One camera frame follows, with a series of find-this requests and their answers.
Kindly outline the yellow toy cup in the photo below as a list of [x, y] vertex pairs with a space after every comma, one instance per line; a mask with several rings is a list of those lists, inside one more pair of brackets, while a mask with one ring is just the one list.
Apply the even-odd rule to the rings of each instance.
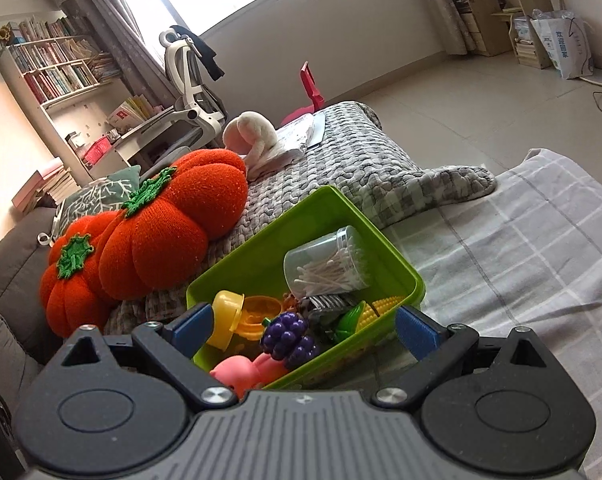
[[213, 330], [207, 340], [209, 346], [225, 351], [240, 322], [245, 296], [220, 290], [212, 301]]

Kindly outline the pink toy pig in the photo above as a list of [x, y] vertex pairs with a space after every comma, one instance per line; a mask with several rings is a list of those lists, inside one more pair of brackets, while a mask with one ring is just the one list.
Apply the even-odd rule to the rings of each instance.
[[246, 356], [230, 356], [211, 370], [210, 375], [242, 399], [250, 390], [261, 389], [288, 374], [283, 361], [275, 361], [261, 353], [254, 360]]

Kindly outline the yellow green toy corn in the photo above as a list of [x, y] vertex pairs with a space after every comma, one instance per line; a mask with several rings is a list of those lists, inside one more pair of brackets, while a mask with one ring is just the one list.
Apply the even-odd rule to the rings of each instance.
[[333, 338], [336, 342], [342, 342], [359, 333], [390, 312], [401, 299], [401, 296], [391, 296], [372, 301], [370, 304], [362, 300], [339, 318], [336, 328], [333, 330]]

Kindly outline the orange toy ring plate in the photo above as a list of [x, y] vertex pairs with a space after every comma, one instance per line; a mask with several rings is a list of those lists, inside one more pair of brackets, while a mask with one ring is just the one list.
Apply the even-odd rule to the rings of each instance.
[[283, 310], [281, 302], [270, 296], [246, 296], [234, 334], [249, 341], [258, 341], [265, 330], [263, 321], [273, 320]]

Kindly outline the purple toy grapes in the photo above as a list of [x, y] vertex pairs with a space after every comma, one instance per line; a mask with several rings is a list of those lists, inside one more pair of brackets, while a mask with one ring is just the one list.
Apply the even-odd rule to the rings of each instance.
[[296, 370], [321, 353], [302, 315], [288, 311], [276, 318], [265, 318], [260, 339], [262, 351], [287, 370]]

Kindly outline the grey spotted hair claw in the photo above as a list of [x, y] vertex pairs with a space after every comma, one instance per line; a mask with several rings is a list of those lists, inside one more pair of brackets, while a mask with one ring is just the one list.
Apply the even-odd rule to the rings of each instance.
[[301, 299], [298, 312], [309, 330], [330, 330], [354, 306], [348, 294], [307, 296]]

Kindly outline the clear cotton swab jar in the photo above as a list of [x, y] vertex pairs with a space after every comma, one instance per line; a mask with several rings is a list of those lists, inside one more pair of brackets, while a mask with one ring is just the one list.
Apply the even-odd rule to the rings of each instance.
[[363, 240], [353, 226], [289, 250], [284, 277], [295, 298], [357, 292], [371, 285]]

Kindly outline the brown reindeer figurine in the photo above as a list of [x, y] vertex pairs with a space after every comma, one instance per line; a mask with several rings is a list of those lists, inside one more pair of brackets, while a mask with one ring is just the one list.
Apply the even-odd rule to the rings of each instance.
[[291, 292], [286, 292], [281, 298], [281, 310], [283, 312], [298, 312], [300, 301], [292, 295]]

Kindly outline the green plastic box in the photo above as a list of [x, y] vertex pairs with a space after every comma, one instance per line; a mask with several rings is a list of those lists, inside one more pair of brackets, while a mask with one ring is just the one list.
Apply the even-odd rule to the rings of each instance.
[[208, 322], [193, 361], [244, 396], [308, 389], [394, 335], [425, 284], [342, 193], [322, 186], [187, 288]]

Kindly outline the grey sofa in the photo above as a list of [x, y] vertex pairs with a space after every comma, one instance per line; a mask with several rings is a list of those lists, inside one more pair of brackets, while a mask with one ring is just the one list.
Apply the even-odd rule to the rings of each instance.
[[0, 241], [0, 400], [13, 411], [22, 393], [62, 345], [39, 300], [54, 209], [37, 208]]

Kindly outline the grey checked blanket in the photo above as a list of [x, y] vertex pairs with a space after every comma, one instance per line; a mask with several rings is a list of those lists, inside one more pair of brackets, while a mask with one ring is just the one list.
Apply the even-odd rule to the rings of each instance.
[[202, 269], [208, 270], [324, 185], [337, 188], [383, 230], [428, 209], [487, 196], [498, 182], [482, 166], [420, 168], [386, 136], [371, 107], [341, 102], [325, 110], [320, 144], [249, 184], [245, 211], [228, 235], [210, 245]]

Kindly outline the pink plush bunny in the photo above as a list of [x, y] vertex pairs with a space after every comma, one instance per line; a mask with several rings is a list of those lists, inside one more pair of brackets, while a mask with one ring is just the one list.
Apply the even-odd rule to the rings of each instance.
[[313, 130], [310, 119], [276, 129], [263, 115], [243, 112], [228, 122], [222, 138], [225, 148], [243, 158], [248, 180], [255, 181], [301, 159]]

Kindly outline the white bookshelf with books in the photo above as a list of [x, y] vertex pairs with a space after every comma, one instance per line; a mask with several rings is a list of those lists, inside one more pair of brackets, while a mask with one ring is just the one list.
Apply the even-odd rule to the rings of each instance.
[[77, 183], [100, 177], [85, 151], [111, 130], [130, 97], [113, 56], [77, 18], [21, 18], [0, 26], [0, 73], [23, 114]]

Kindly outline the red small chair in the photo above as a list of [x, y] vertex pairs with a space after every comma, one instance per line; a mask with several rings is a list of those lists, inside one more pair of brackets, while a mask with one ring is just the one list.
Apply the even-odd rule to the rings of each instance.
[[311, 72], [309, 62], [305, 61], [300, 68], [299, 76], [301, 80], [301, 84], [303, 85], [303, 89], [307, 98], [310, 100], [310, 104], [308, 106], [303, 106], [294, 110], [288, 116], [286, 116], [281, 122], [281, 126], [289, 124], [289, 122], [293, 122], [299, 117], [305, 114], [314, 114], [321, 110], [325, 105], [325, 99], [322, 96], [322, 93], [319, 91], [318, 86], [316, 85], [316, 81]]

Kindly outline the wooden shelf unit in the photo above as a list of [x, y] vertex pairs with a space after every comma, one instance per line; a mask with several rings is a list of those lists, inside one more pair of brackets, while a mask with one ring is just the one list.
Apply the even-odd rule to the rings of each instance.
[[477, 53], [496, 56], [512, 52], [520, 65], [538, 70], [552, 66], [543, 42], [530, 24], [534, 10], [554, 9], [552, 0], [453, 1], [477, 41]]

